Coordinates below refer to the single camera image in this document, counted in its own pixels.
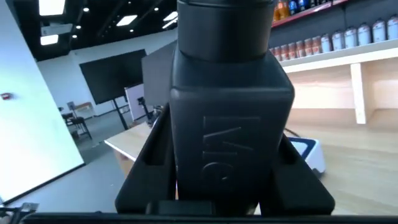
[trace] ceiling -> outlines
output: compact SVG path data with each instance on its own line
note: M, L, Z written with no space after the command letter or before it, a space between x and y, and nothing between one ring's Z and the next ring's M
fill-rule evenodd
M14 0L16 20L37 61L67 55L69 51L174 29L177 23L162 28L163 19L177 10L176 0L65 0L62 15L40 16L39 0ZM129 25L116 26L124 17L137 15ZM41 45L41 27L73 24L60 34L56 44Z

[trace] concrete floor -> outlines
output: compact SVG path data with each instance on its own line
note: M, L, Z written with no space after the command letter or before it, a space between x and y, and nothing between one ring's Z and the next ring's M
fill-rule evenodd
M132 123L125 113L127 125ZM8 207L24 202L39 203L38 212L116 212L114 199L124 182L124 174L112 149L103 140L124 131L117 112L86 121L88 136L76 142L86 166L16 200Z

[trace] recessed light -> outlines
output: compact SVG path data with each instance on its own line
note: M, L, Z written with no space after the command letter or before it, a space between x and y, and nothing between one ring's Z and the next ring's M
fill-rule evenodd
M172 13L170 13L168 16L166 16L166 18L163 19L163 21L170 21L175 19L178 16L178 12L174 11Z
M63 14L65 0L39 0L39 14L53 16Z
M116 25L117 26L129 25L136 18L137 18L137 15L124 16Z
M40 38L42 45L56 44L58 42L58 35L48 35Z
M177 22L177 20L178 20L178 17L175 18L175 19L173 19L172 21L168 22L166 25L164 25L164 26L162 27L162 29L168 28L169 25L173 24L174 22Z

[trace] can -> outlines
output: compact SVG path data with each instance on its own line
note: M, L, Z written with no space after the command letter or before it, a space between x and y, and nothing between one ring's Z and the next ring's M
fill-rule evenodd
M296 56L298 58L305 57L304 42L302 40L296 42Z
M317 55L322 53L321 36L312 38L312 54Z
M304 49L305 49L306 56L312 55L312 39L311 38L304 40Z
M370 44L371 39L372 39L371 28L366 23L363 23L358 28L358 45L364 46L366 44Z
M373 40L375 43L386 40L386 23L381 19L373 24Z
M310 3L308 0L298 0L298 8L300 11L305 11L310 8Z
M299 12L299 7L297 7L297 2L295 0L289 1L289 10L291 16Z
M388 20L387 33L389 40L398 39L398 17L396 15L392 16Z
M278 62L282 61L282 57L280 56L280 47L275 47L274 52L276 60L278 60Z
M336 31L332 36L331 36L332 42L333 42L333 50L341 50L344 49L344 35L341 31Z
M280 47L280 56L282 57L282 61L289 60L289 47L287 44Z
M322 47L322 52L323 53L327 53L327 52L331 52L332 51L329 34L323 34L322 35L322 37L321 37L321 47Z
M315 7L319 5L319 0L310 0L310 7Z
M344 42L346 44L346 49L356 47L358 45L358 36L354 27L348 28L344 33Z
M296 55L296 43L295 42L289 44L289 58L290 59L297 58L297 55Z

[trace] wooden table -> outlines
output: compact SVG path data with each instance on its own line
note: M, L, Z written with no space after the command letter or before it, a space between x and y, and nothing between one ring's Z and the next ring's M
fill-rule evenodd
M150 131L151 128L146 123L142 123L105 140L105 143L114 149L115 156L126 176L141 152Z
M325 120L334 118L323 114ZM326 160L322 182L336 200L333 214L396 215L398 213L398 112L377 111L367 125L288 122L303 137L319 139ZM105 142L130 158L138 156L150 129L140 124Z

